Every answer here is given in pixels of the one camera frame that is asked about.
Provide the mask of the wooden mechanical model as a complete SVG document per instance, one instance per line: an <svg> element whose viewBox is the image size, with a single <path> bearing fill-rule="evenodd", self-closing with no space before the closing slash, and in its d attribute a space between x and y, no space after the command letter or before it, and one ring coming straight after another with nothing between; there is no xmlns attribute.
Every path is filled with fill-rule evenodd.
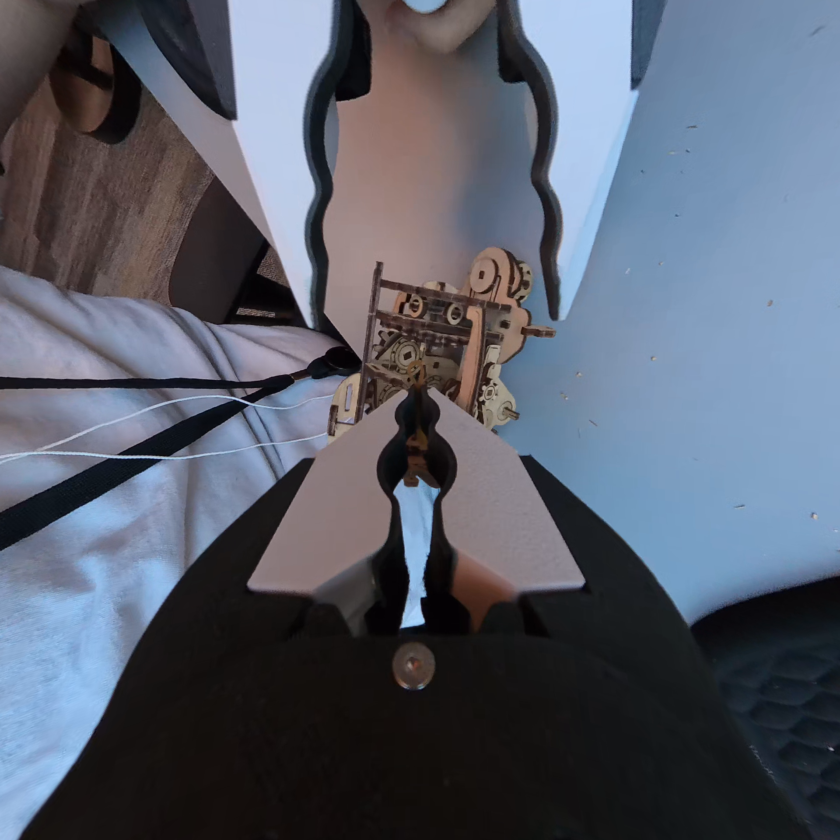
<svg viewBox="0 0 840 840"><path fill-rule="evenodd" d="M436 390L493 434L519 420L502 367L528 338L556 334L536 324L527 307L530 266L493 246L478 253L460 288L391 281L383 270L381 263L374 268L360 372L348 375L331 400L328 441L417 386Z"/></svg>

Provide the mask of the person's left hand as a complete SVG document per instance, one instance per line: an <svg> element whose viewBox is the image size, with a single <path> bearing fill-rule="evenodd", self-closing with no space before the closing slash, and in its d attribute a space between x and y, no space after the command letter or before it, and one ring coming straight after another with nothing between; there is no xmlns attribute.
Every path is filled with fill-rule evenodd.
<svg viewBox="0 0 840 840"><path fill-rule="evenodd" d="M440 55L453 53L487 20L495 1L447 1L438 9L421 13L406 2L391 2L385 26L391 35Z"/></svg>

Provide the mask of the person's sandaled foot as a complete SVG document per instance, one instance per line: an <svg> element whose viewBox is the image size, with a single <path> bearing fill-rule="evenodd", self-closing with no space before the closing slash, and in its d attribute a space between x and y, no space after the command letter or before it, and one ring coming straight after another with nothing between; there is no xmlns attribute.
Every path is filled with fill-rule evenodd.
<svg viewBox="0 0 840 840"><path fill-rule="evenodd" d="M56 105L71 128L105 144L119 144L140 112L141 84L104 38L73 27L49 71Z"/></svg>

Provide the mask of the white sweatshirt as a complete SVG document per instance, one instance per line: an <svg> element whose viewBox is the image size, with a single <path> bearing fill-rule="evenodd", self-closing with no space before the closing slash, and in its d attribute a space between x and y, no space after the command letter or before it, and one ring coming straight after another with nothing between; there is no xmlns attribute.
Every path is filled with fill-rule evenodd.
<svg viewBox="0 0 840 840"><path fill-rule="evenodd" d="M62 290L3 267L1 373L249 382L336 345L295 327L215 325L147 300ZM339 379L304 381L2 552L1 834L18 838L89 740L135 645L189 565L327 443ZM181 390L2 391L2 509L214 406Z"/></svg>

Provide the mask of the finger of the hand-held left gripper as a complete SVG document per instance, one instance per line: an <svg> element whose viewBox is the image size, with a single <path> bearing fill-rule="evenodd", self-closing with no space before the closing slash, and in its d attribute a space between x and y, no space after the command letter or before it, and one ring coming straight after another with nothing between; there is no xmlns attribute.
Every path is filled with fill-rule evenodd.
<svg viewBox="0 0 840 840"><path fill-rule="evenodd" d="M229 2L234 128L267 237L306 324L325 331L323 220L338 153L335 99L371 89L371 30L357 2Z"/></svg>
<svg viewBox="0 0 840 840"><path fill-rule="evenodd" d="M565 319L595 242L637 100L631 1L497 2L500 49L533 100L540 276Z"/></svg>

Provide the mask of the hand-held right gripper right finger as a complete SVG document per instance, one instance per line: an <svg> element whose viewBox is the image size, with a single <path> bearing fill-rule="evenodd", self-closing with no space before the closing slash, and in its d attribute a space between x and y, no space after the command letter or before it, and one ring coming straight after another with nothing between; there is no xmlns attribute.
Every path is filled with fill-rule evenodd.
<svg viewBox="0 0 840 840"><path fill-rule="evenodd" d="M438 392L417 387L417 471L434 500L421 601L429 634L468 634L522 595L585 577L516 450Z"/></svg>

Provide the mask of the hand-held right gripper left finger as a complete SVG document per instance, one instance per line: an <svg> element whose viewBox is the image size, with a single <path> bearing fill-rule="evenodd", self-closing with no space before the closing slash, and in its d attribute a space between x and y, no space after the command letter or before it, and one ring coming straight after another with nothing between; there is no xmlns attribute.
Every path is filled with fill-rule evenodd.
<svg viewBox="0 0 840 840"><path fill-rule="evenodd" d="M385 543L392 497L378 459L397 433L399 392L313 460L255 571L253 592L306 595L339 608L353 634L375 602L372 558Z"/></svg>

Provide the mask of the grey desk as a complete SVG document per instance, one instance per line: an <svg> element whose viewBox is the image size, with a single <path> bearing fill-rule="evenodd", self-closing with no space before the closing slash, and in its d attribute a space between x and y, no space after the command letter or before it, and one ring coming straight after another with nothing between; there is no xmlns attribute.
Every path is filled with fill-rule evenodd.
<svg viewBox="0 0 840 840"><path fill-rule="evenodd" d="M454 54L360 2L371 92L339 105L328 310L359 347L377 261L458 285L539 271L530 91L496 19ZM667 2L586 272L503 369L501 429L602 517L689 623L838 575L838 2Z"/></svg>

